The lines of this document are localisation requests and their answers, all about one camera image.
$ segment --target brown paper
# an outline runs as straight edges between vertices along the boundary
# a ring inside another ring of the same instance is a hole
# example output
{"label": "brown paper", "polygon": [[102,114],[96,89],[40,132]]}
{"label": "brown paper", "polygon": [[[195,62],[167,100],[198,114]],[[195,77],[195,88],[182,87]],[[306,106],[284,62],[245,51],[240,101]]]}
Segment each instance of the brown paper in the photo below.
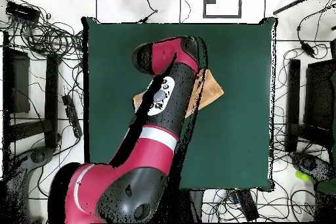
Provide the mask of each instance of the brown paper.
{"label": "brown paper", "polygon": [[[200,70],[198,75],[196,76],[196,81],[194,84],[194,88],[192,90],[192,95],[189,100],[188,109],[186,111],[186,117],[190,116],[196,107],[197,99],[199,96],[199,93],[201,92],[202,84],[198,87],[199,83],[201,83],[203,78],[203,70]],[[216,82],[216,80],[213,78],[210,70],[205,71],[205,81],[203,82],[204,88],[201,95],[201,100],[199,102],[198,110],[201,110],[203,107],[206,107],[208,104],[212,103],[216,99],[218,99],[221,95],[224,94],[222,88],[219,86],[219,84]],[[137,94],[133,98],[133,104],[135,107],[135,110],[138,109],[141,100],[142,95],[144,93]]]}

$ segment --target yellow object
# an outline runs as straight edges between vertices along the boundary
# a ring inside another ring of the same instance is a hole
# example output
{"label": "yellow object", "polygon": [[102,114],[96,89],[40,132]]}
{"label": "yellow object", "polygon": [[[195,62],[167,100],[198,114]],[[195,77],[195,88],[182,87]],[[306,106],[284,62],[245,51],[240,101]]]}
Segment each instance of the yellow object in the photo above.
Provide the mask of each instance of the yellow object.
{"label": "yellow object", "polygon": [[297,176],[299,179],[303,180],[303,181],[309,181],[309,176],[300,172],[300,171],[296,171],[295,172],[295,176]]}

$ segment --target green mat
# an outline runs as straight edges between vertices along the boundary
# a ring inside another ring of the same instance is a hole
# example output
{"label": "green mat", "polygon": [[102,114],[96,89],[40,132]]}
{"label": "green mat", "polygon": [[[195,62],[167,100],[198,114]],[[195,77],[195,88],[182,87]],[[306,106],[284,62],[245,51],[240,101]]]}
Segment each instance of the green mat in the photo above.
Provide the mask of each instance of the green mat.
{"label": "green mat", "polygon": [[201,37],[209,69],[224,95],[200,110],[180,188],[266,187],[274,18],[247,24],[99,24],[89,26],[90,161],[107,162],[133,117],[133,97],[150,77],[131,62],[141,43]]}

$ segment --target red robot arm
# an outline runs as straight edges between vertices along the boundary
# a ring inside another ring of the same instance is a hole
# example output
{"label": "red robot arm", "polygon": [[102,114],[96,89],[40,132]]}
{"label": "red robot arm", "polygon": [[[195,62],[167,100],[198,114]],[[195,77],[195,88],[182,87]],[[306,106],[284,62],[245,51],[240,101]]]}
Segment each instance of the red robot arm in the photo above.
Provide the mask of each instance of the red robot arm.
{"label": "red robot arm", "polygon": [[49,224],[145,223],[158,208],[200,68],[198,44],[187,36],[146,43],[132,59],[154,79],[124,140],[108,164],[70,164],[56,174]]}

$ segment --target floor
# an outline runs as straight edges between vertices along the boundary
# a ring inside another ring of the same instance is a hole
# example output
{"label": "floor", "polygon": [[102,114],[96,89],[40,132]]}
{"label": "floor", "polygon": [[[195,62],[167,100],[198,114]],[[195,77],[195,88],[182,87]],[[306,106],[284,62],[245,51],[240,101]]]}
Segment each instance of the floor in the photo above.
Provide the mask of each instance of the floor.
{"label": "floor", "polygon": [[[151,10],[148,7],[148,4],[145,0],[25,0],[33,5],[42,7],[46,10],[47,13],[51,14],[50,23],[61,22],[64,24],[58,24],[62,29],[68,30],[69,32],[74,31],[78,33],[82,30],[82,25],[80,18],[82,16],[90,16],[97,18],[100,22],[136,22],[145,16],[148,16],[151,13]],[[180,0],[149,0],[151,6],[158,10],[158,13],[152,15],[148,22],[155,23],[172,23],[179,22],[179,9],[180,9]],[[203,17],[203,0],[182,0],[181,5],[181,20],[184,23],[250,23],[256,24],[259,23],[264,17],[273,16],[272,13],[276,9],[292,2],[294,0],[242,0],[242,14],[241,18],[230,18],[230,19],[210,19],[202,18]],[[292,9],[284,11],[278,14],[276,17],[278,20],[278,27],[276,31],[276,69],[277,69],[277,80],[276,80],[276,109],[275,109],[275,118],[274,123],[276,124],[276,132],[278,133],[277,139],[281,141],[283,129],[282,123],[284,123],[284,109],[285,109],[285,95],[286,86],[282,87],[282,83],[285,82],[285,73],[282,69],[283,65],[287,64],[287,61],[284,61],[284,54],[290,51],[286,58],[293,58],[295,54],[300,54],[301,51],[293,51],[293,49],[299,48],[300,44],[297,38],[297,26],[299,22],[307,15],[316,12],[325,7],[326,3],[329,0],[310,0],[306,3],[300,4]],[[209,7],[207,9],[207,14],[230,14],[234,12],[234,7],[225,0],[222,0],[222,7]],[[309,41],[310,44],[314,45],[315,41],[317,44],[324,44],[325,47],[329,47],[329,41],[336,38],[336,31],[331,31],[331,27],[336,25],[335,22],[335,9],[330,9],[323,13],[320,19],[318,33],[316,34],[316,29],[318,27],[319,14],[305,20],[301,25],[300,38],[302,40]],[[5,14],[5,1],[0,0],[0,20],[8,21],[8,17]],[[15,37],[15,43],[17,45],[21,44],[20,37]],[[330,51],[326,48],[319,48],[320,57],[324,59],[330,59]],[[72,69],[78,64],[78,61],[75,60],[76,57],[70,57],[74,60],[67,60],[66,63],[60,65],[60,77],[59,77],[59,93],[64,94],[64,91],[71,89],[74,84],[72,77]],[[318,60],[313,59],[306,54],[301,54],[298,56],[301,59],[302,73],[301,73],[301,84],[305,84],[305,68],[309,63],[316,62]],[[45,80],[41,79],[45,75],[45,65],[43,61],[32,60],[30,67],[30,98],[36,109],[38,110],[40,116],[44,116],[44,92],[40,89],[38,85],[33,85],[33,83],[39,83],[41,87],[45,86]],[[79,77],[77,80],[80,84],[83,84],[82,77]],[[301,89],[302,98],[304,98],[305,89]],[[82,102],[78,94],[74,96],[75,105],[77,106],[77,113],[79,117],[83,119],[83,107]],[[62,103],[59,105],[59,121],[58,129],[59,132],[62,131],[67,125],[68,121],[64,111],[64,106]],[[301,101],[301,110],[303,109],[304,102]],[[12,123],[28,122],[32,118],[36,118],[37,115],[35,111],[30,111],[29,114],[16,114],[15,122],[14,118]],[[62,148],[68,148],[72,146],[75,142],[75,137],[72,133],[70,127],[66,128],[62,135]],[[36,141],[42,139],[42,135],[36,135],[30,137],[29,139],[24,139],[18,141],[12,145],[12,151],[16,153],[23,152],[30,148],[32,144]],[[83,145],[84,139],[81,142],[73,147],[70,152],[69,150],[61,153],[59,156],[54,158],[49,164],[44,168],[43,176],[41,178],[41,190],[48,194],[51,181],[57,172],[60,166],[67,164],[68,162],[83,162]],[[278,143],[277,147],[281,150],[281,145]],[[284,153],[276,151],[276,157],[282,157]],[[289,164],[288,157],[278,158],[274,162],[273,169],[273,180],[276,182],[276,188],[273,192],[264,192],[253,190],[253,196],[257,198],[257,207],[261,218],[258,221],[311,221],[312,216],[309,209],[314,205],[314,197],[305,191],[300,191],[295,193],[293,196],[294,203],[301,205],[307,212],[300,211],[300,208],[297,206],[294,207],[294,212],[291,210],[289,205],[288,198],[296,190],[308,190],[312,191],[311,182],[304,182],[298,179],[295,176],[295,170]],[[41,169],[34,172],[33,177],[30,182],[30,198],[42,198],[45,199],[39,190],[36,188],[37,180],[41,175]],[[241,216],[241,213],[236,209],[234,205],[227,205],[228,212],[225,213],[224,206],[221,205],[221,210],[218,210],[221,215],[218,218],[214,214],[214,202],[220,202],[225,195],[225,190],[207,190],[205,196],[203,197],[203,216],[202,220],[204,222],[244,222],[245,219]],[[47,201],[46,200],[30,200],[30,210],[34,216],[42,216],[44,222],[47,220]]]}

